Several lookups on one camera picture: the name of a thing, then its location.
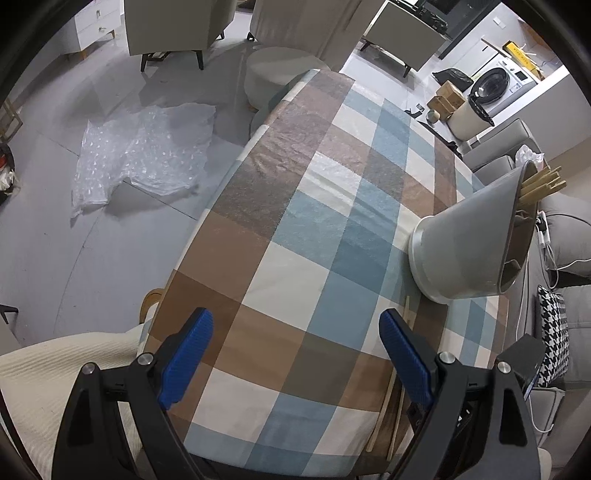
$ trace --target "gray floor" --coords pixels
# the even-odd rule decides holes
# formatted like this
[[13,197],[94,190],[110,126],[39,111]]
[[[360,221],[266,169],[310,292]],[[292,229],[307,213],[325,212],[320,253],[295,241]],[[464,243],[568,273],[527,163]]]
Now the gray floor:
[[[164,287],[205,204],[248,140],[253,116],[243,91],[250,16],[237,13],[205,54],[174,53],[139,71],[125,32],[91,48],[86,60],[64,61],[45,75],[21,109],[24,126],[10,147],[22,182],[0,207],[0,302],[20,313],[11,328],[22,345],[74,333],[123,332],[135,326],[152,288]],[[432,97],[432,59],[403,79],[404,67],[374,48],[356,50],[342,72],[402,108]],[[71,214],[71,181],[87,121],[101,123],[148,105],[216,106],[206,175],[182,198],[154,198],[120,185],[102,209]]]

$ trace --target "metal screw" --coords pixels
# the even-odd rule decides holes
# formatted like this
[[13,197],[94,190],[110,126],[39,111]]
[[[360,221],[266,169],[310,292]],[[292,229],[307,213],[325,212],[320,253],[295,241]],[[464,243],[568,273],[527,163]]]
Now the metal screw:
[[448,365],[451,365],[453,362],[456,361],[456,357],[453,355],[453,353],[450,353],[450,352],[441,352],[439,354],[439,359],[444,364],[448,364]]
[[496,367],[504,374],[511,371],[511,366],[507,362],[499,362]]
[[138,363],[140,365],[144,365],[144,366],[151,364],[153,360],[154,360],[154,356],[151,353],[142,353],[138,357]]
[[85,375],[90,375],[93,371],[95,371],[96,365],[93,363],[87,363],[82,367],[82,373]]

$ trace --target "dining table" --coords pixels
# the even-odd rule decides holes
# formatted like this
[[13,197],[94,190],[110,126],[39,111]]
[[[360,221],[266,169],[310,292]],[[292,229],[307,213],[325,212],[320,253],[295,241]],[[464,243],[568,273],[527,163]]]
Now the dining table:
[[413,433],[406,415],[396,426],[396,379],[367,448],[393,371],[380,314],[402,314],[408,298],[414,332],[465,365],[489,367],[503,350],[505,296],[434,303],[408,263],[418,221],[482,187],[384,96],[306,73],[222,181],[147,326],[153,352],[195,308],[213,314],[209,347],[168,411],[186,449],[280,475],[391,471]]

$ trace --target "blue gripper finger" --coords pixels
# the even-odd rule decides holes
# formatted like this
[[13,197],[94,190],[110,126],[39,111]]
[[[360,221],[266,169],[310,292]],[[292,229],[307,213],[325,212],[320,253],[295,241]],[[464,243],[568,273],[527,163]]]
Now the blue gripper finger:
[[165,410],[183,398],[213,335],[212,313],[201,309],[196,310],[193,315],[195,314],[199,315],[199,318],[187,332],[162,373],[158,402]]
[[433,403],[431,374],[408,336],[412,332],[395,309],[379,318],[379,336],[411,401],[429,408]]

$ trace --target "black garbage bag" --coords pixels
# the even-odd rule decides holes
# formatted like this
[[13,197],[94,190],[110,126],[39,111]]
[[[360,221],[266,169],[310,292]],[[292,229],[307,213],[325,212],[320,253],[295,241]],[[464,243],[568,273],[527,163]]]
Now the black garbage bag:
[[474,80],[458,69],[445,69],[440,72],[433,73],[433,76],[439,85],[443,85],[449,80],[461,92],[465,92],[474,84]]

